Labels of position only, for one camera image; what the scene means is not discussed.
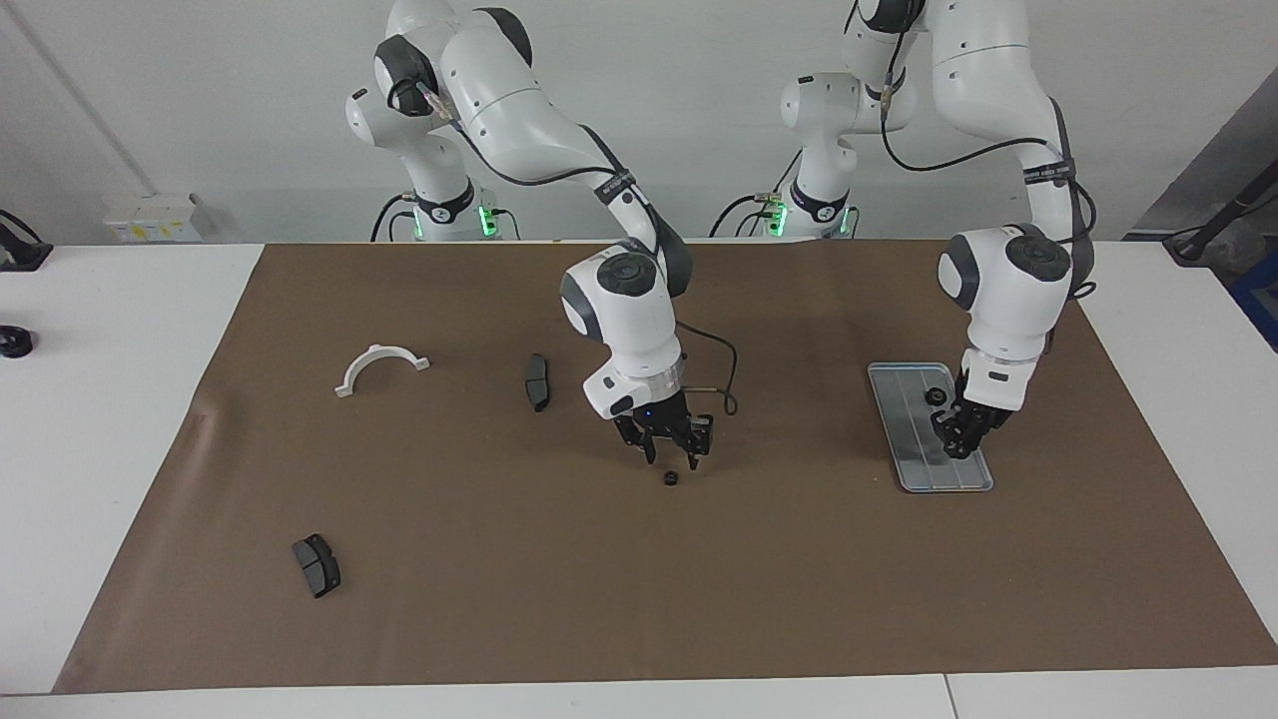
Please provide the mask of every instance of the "black brake pad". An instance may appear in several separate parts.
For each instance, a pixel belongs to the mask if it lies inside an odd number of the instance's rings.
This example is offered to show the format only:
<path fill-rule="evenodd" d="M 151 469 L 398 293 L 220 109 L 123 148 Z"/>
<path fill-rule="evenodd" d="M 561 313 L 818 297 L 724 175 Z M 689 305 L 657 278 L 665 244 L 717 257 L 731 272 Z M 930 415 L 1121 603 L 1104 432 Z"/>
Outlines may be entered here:
<path fill-rule="evenodd" d="M 302 575 L 316 599 L 341 586 L 341 571 L 337 570 L 337 561 L 322 536 L 311 535 L 295 543 L 293 557 L 302 566 Z"/>
<path fill-rule="evenodd" d="M 524 375 L 524 390 L 528 391 L 528 402 L 533 405 L 533 412 L 543 412 L 550 407 L 550 365 L 541 354 L 533 354 L 533 358 L 528 363 L 528 374 Z"/>

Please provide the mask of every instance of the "small black nut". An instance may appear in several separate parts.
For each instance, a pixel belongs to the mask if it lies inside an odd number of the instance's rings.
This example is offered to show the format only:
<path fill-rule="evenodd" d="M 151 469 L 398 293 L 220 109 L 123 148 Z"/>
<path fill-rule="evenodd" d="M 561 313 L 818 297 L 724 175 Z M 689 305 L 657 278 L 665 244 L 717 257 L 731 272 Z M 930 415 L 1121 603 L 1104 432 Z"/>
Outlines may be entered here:
<path fill-rule="evenodd" d="M 946 402 L 950 402 L 950 396 L 946 395 L 946 391 L 934 387 L 928 391 L 928 395 L 924 396 L 924 400 L 932 407 L 942 407 Z"/>

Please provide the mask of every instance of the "white semicircular bracket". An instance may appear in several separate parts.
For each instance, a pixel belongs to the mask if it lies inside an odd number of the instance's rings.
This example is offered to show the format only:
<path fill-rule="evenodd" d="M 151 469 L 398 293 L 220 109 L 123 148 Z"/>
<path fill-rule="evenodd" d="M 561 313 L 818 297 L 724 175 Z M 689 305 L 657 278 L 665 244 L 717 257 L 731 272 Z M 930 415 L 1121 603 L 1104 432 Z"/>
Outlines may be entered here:
<path fill-rule="evenodd" d="M 378 361 L 378 359 L 387 359 L 392 356 L 404 359 L 404 361 L 413 365 L 418 373 L 431 367 L 429 359 L 426 356 L 418 356 L 403 346 L 382 346 L 380 344 L 374 344 L 368 347 L 368 351 L 355 358 L 355 361 L 351 363 L 350 368 L 346 370 L 346 382 L 334 392 L 337 393 L 337 397 L 350 397 L 355 395 L 355 379 L 359 378 L 359 374 L 363 373 L 366 368 Z"/>

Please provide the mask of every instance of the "gray tray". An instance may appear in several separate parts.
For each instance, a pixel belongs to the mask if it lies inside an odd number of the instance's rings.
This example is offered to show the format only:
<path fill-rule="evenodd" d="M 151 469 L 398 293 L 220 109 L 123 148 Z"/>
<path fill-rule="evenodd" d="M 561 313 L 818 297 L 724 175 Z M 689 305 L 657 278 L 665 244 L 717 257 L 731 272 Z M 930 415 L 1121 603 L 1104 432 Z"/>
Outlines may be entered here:
<path fill-rule="evenodd" d="M 901 487 L 915 494 L 989 492 L 994 479 L 985 456 L 976 451 L 962 461 L 951 460 L 932 432 L 932 407 L 924 396 L 934 387 L 955 396 L 950 368 L 938 364 L 870 365 L 870 387 L 883 418 Z"/>

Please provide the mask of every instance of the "brown paper mat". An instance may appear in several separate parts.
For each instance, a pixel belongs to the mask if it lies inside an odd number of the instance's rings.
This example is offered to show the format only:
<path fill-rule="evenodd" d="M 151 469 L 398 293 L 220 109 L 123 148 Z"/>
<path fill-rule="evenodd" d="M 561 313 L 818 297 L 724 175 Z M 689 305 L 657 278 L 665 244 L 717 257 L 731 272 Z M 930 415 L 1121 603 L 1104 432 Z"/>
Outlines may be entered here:
<path fill-rule="evenodd" d="M 267 248 L 56 691 L 1278 664 L 1077 307 L 988 441 L 997 489 L 912 497 L 865 369 L 957 361 L 939 245 L 698 246 L 680 317 L 739 344 L 743 410 L 691 474 L 585 405 L 607 351 L 557 285 L 588 252 Z M 435 367 L 337 400 L 373 342 Z M 344 576 L 318 602 L 312 533 Z"/>

